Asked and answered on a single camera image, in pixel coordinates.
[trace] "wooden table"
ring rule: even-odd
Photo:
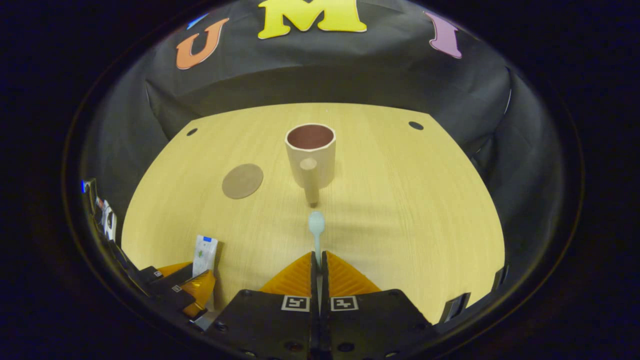
[[[139,268],[160,267],[191,261],[197,234],[217,238],[219,309],[313,250],[313,209],[284,145],[287,130],[307,122],[337,134],[335,179],[316,208],[326,219],[323,250],[381,289],[403,290],[433,323],[448,300],[471,292],[471,305],[491,290],[504,242],[481,178],[432,117],[382,106],[283,104],[190,122],[136,189],[122,233],[126,254]],[[222,180],[243,163],[262,168],[264,180],[251,196],[229,199]]]

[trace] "black fabric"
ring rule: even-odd
[[[365,33],[321,31],[321,15],[307,32],[285,20],[288,35],[261,40],[258,3],[232,3],[177,29],[105,99],[86,144],[85,176],[98,179],[118,216],[155,157],[193,119],[294,102],[374,104],[430,114],[469,156],[502,222],[510,277],[541,255],[563,201],[564,160],[544,105],[503,57],[462,30],[462,58],[437,51],[424,9],[391,0],[358,2]],[[204,29],[224,18],[215,52],[178,69],[177,45],[199,33],[192,53],[199,52]]]

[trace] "brown coaster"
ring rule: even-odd
[[[222,180],[222,192],[231,199],[242,199],[258,190],[262,178],[262,169],[258,165],[242,164]]]

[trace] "spoon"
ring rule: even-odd
[[[316,239],[316,261],[318,267],[320,267],[322,258],[320,254],[320,234],[324,231],[324,216],[320,211],[314,211],[309,215],[309,231]]]

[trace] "orange letter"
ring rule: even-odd
[[[207,32],[207,43],[204,45],[204,49],[195,55],[191,54],[191,46],[193,46],[193,41],[198,37],[199,33],[191,35],[185,39],[185,41],[178,44],[176,47],[176,49],[178,49],[178,55],[175,57],[175,66],[177,66],[178,69],[186,70],[205,61],[218,47],[222,25],[227,21],[229,21],[229,18],[222,19],[204,29],[204,31]]]

